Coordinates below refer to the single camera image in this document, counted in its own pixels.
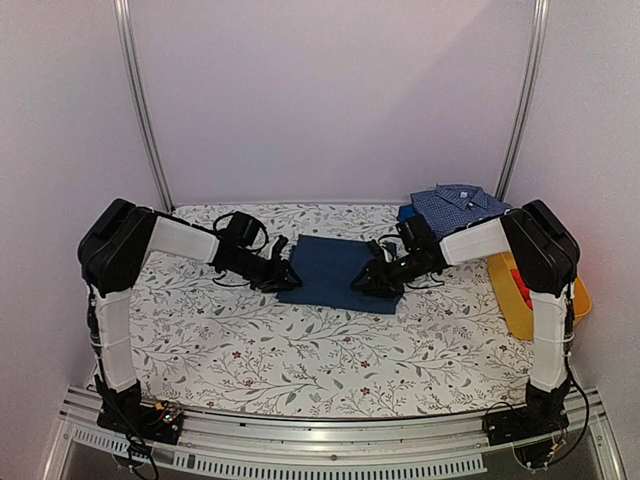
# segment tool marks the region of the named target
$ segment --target white backdrop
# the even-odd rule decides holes
[[[158,206],[110,2],[2,2],[0,478],[36,479],[95,360],[76,248],[118,196]]]
[[[640,478],[640,4],[553,2],[507,199],[543,198],[582,249],[593,313],[573,361],[596,385],[629,479]]]
[[[137,0],[177,204],[493,191],[534,2]]]

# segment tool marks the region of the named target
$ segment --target folded fabric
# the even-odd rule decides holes
[[[365,242],[300,235],[290,261],[304,285],[291,292],[279,292],[278,300],[297,305],[394,314],[401,295],[367,297],[352,291],[349,286],[371,258]]]
[[[474,185],[438,185],[433,190],[412,193],[411,201],[438,239],[511,208]]]
[[[413,217],[416,214],[416,209],[413,205],[403,205],[398,209],[398,216],[396,217],[399,222],[404,222],[406,219]]]

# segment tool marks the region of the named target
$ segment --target yellow tray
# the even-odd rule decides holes
[[[511,270],[517,268],[510,253],[501,253],[489,258],[489,277],[509,331],[520,340],[533,340],[533,312],[527,307],[511,276]],[[576,281],[573,306],[576,313],[575,326],[591,311],[591,298],[580,277]]]

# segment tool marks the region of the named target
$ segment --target floral tablecloth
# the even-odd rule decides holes
[[[234,210],[294,243],[299,234],[377,238],[393,231],[397,207],[193,206],[176,216],[210,227]],[[407,291],[396,315],[283,305],[248,287],[216,286],[217,276],[186,259],[150,256],[131,301],[145,396],[305,417],[443,414],[524,398],[530,344],[509,334],[486,260],[434,277],[444,286]]]

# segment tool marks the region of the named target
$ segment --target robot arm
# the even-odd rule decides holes
[[[229,214],[222,230],[208,230],[183,220],[115,200],[85,235],[78,248],[82,276],[89,290],[87,321],[100,375],[96,388],[103,398],[98,424],[168,443],[177,442],[181,417],[177,408],[162,405],[165,421],[147,428],[153,409],[142,407],[140,382],[131,356],[129,301],[132,288],[152,251],[190,258],[232,271],[263,292],[291,290],[302,281],[280,257],[287,239],[280,236],[269,258],[249,247],[264,225],[241,212]]]
[[[566,357],[573,338],[573,293],[580,256],[577,243],[547,206],[536,200],[521,209],[453,233],[440,242],[422,216],[396,226],[408,254],[397,260],[377,242],[374,255],[351,287],[365,295],[391,297],[403,285],[448,266],[511,252],[531,290],[534,314],[534,364],[522,411],[485,418],[492,443],[503,443],[566,427],[563,400],[570,380]]]

